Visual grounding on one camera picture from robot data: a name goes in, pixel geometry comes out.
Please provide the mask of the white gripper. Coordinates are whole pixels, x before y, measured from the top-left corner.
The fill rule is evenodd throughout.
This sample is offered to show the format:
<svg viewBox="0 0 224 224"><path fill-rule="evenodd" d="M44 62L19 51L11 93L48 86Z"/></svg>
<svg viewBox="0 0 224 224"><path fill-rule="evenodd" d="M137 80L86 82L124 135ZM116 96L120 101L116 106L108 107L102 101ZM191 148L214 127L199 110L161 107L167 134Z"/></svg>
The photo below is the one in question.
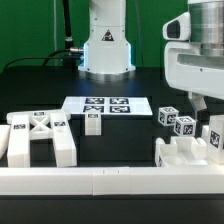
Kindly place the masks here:
<svg viewBox="0 0 224 224"><path fill-rule="evenodd" d="M165 78L170 87L189 92L195 119L207 111L204 96L224 99L224 56L204 56L200 44L191 43L190 13L163 26Z"/></svg>

